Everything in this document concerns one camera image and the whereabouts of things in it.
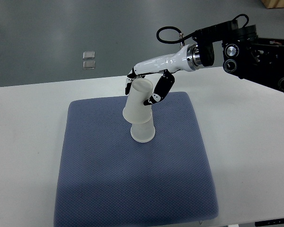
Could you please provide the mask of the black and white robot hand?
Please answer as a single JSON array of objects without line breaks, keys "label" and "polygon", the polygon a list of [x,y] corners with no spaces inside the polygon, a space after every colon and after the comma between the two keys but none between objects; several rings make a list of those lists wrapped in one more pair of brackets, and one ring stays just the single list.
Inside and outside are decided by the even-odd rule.
[{"label": "black and white robot hand", "polygon": [[167,54],[137,63],[128,73],[125,85],[125,94],[128,95],[133,81],[144,78],[150,74],[161,73],[153,94],[144,100],[143,105],[153,105],[162,101],[175,83],[173,74],[183,70],[192,72],[197,70],[199,64],[195,60],[197,45],[185,45],[180,51],[174,54]]}]

